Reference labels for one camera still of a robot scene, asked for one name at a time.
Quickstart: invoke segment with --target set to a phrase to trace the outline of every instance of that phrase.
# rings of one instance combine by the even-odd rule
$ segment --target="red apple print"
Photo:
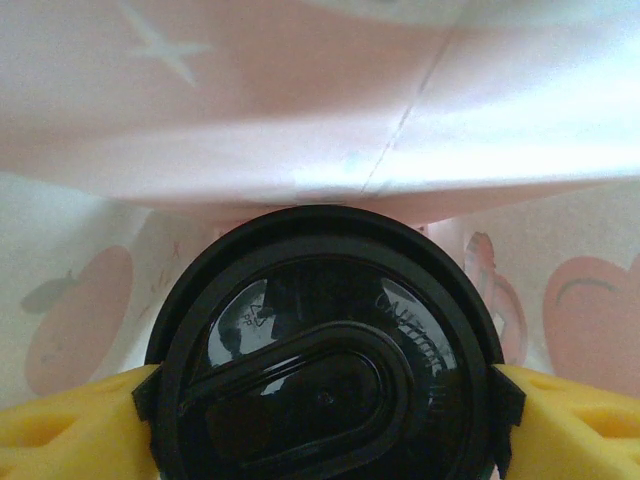
[[[77,279],[70,278],[65,288],[59,288],[59,297],[51,302],[27,352],[25,377],[39,395],[82,385],[106,356],[129,305],[131,255],[124,247],[109,247]],[[37,290],[23,303],[30,297],[33,303]]]
[[[527,356],[527,324],[514,288],[496,273],[491,239],[486,233],[474,233],[465,252],[464,271],[487,305],[504,352],[505,362],[522,365]]]
[[[543,315],[556,374],[640,397],[640,256],[629,271],[594,257],[563,263]]]

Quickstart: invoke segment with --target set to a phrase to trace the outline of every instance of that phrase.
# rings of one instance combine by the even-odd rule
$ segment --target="black plastic lid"
[[[501,361],[420,234],[345,207],[267,215],[196,259],[154,326],[156,460],[170,479],[477,478]]]

